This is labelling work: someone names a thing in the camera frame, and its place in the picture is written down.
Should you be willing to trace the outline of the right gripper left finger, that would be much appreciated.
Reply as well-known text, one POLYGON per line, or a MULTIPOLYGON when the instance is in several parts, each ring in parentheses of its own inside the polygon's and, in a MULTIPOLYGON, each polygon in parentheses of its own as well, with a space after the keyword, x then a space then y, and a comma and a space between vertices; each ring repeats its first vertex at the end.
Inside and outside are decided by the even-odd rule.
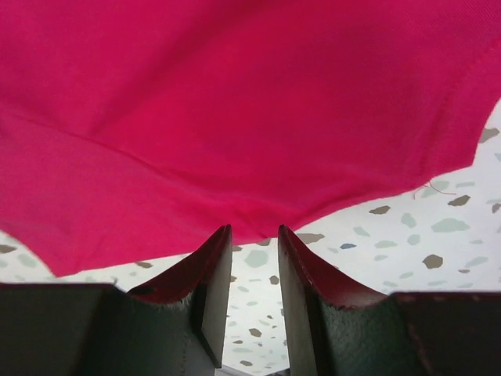
POLYGON ((4 375, 212 375, 222 365, 232 229, 122 291, 112 284, 3 284, 4 375))

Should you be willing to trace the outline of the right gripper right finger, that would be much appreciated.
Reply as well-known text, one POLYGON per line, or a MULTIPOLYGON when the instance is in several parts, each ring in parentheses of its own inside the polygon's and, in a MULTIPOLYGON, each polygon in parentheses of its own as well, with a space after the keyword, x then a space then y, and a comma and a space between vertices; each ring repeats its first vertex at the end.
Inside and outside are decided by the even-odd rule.
POLYGON ((407 291, 359 283, 279 228, 293 375, 497 375, 499 292, 407 291))

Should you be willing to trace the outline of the magenta t-shirt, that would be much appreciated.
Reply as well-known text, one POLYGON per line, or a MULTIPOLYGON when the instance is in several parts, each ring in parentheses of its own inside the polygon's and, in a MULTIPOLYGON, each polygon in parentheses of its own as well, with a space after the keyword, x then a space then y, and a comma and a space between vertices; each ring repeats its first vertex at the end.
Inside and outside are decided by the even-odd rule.
POLYGON ((1 228, 64 276, 469 166, 497 1, 4 1, 1 228))

